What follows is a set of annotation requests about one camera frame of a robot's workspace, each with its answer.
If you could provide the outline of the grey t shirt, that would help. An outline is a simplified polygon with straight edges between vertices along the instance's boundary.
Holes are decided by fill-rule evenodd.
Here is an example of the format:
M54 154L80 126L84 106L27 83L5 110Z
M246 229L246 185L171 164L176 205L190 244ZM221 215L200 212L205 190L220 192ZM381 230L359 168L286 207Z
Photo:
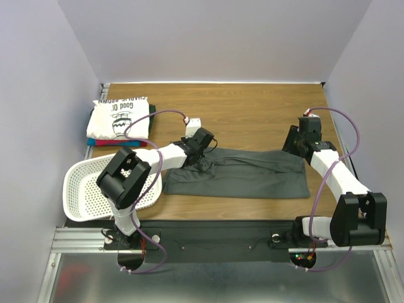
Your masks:
M249 199L311 196L303 159L285 151L217 148L203 158L210 160L209 170L198 170L195 164L168 170L163 193Z

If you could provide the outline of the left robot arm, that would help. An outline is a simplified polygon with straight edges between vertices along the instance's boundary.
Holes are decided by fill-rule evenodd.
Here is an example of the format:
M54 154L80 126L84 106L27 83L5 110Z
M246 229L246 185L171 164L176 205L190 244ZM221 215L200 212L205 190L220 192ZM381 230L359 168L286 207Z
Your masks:
M152 150L121 148L97 178L96 184L108 200L115 218L119 242L128 249L140 243L140 221L135 207L142 199L143 186L150 175L159 177L162 171L188 167L199 162L214 135L199 128L189 138Z

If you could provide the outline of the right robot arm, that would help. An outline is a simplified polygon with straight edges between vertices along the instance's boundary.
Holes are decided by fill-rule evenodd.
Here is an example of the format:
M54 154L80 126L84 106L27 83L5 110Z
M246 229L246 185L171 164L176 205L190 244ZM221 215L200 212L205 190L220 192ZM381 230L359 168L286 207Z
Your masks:
M322 139L318 116L302 116L292 125L283 151L303 158L323 178L336 199L331 217L310 214L297 217L290 231L291 241L305 246L312 239L331 240L338 247L373 246L383 243L387 199L360 183L343 163L335 146Z

